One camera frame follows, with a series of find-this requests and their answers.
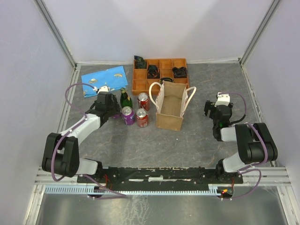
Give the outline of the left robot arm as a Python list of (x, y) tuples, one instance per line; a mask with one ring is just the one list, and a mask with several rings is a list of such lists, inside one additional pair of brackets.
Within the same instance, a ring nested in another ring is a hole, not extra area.
[(50, 133), (47, 136), (42, 160), (42, 169), (45, 172), (63, 177), (73, 177), (80, 170), (87, 173), (88, 178), (100, 182), (104, 177), (102, 169), (93, 160), (79, 157), (79, 145), (94, 131), (101, 128), (110, 117), (120, 113), (120, 106), (114, 94), (100, 92), (84, 116), (69, 129), (61, 133)]

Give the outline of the green glass bottle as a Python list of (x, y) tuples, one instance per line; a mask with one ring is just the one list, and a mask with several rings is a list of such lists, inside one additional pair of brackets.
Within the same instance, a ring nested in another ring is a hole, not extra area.
[(133, 108), (133, 102), (131, 97), (127, 94), (127, 91), (125, 88), (121, 88), (121, 96), (120, 96), (120, 105), (122, 108), (128, 106), (130, 108)]

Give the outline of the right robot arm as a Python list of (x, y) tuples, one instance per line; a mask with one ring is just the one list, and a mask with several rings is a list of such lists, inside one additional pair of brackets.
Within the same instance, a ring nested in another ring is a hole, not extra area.
[(212, 134), (219, 142), (235, 142), (237, 152), (219, 160), (215, 178), (226, 183), (232, 174), (244, 172), (278, 158), (278, 150), (265, 123), (234, 124), (230, 122), (233, 103), (220, 104), (207, 100), (204, 115), (213, 121)]

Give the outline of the red cola can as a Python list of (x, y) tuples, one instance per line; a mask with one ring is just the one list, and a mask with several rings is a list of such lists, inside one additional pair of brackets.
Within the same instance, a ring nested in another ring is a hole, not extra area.
[(150, 100), (149, 100), (149, 96), (147, 93), (140, 93), (138, 95), (138, 106), (139, 108), (143, 108), (146, 111), (148, 111), (150, 109)]
[(148, 113), (144, 108), (136, 111), (136, 121), (139, 127), (144, 128), (148, 125)]

